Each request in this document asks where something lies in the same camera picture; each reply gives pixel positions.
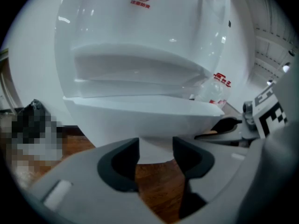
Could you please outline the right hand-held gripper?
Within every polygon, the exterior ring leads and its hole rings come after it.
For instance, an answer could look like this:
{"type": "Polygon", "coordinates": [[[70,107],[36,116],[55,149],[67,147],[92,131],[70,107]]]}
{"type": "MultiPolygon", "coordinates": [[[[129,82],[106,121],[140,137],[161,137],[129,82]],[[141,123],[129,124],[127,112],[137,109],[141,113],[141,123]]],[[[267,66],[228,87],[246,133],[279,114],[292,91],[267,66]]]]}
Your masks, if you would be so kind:
{"type": "Polygon", "coordinates": [[[267,86],[253,100],[243,103],[243,117],[251,132],[232,131],[242,121],[236,118],[224,118],[211,131],[198,135],[194,139],[234,147],[249,147],[253,140],[258,139],[258,136],[264,139],[270,133],[284,127],[287,117],[273,92],[273,86],[274,84],[267,86]]]}

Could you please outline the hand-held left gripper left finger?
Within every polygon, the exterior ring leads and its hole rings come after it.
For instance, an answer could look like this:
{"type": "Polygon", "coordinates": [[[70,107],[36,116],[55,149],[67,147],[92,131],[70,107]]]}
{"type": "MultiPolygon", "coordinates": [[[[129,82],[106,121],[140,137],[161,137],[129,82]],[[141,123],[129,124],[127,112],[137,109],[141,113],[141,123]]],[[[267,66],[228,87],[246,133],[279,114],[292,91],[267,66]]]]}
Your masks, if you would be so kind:
{"type": "Polygon", "coordinates": [[[70,156],[35,182],[28,201],[51,224],[159,224],[135,183],[139,140],[70,156]]]}

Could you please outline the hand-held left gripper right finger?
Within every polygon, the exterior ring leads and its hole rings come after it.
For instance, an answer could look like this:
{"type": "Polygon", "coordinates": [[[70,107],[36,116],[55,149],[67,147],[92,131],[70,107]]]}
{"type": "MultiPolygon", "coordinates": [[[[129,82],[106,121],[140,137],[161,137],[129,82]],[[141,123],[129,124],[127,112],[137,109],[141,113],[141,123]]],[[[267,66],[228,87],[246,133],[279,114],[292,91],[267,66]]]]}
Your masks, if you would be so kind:
{"type": "Polygon", "coordinates": [[[173,154],[185,176],[181,223],[298,223],[298,125],[249,148],[175,137],[173,154]]]}

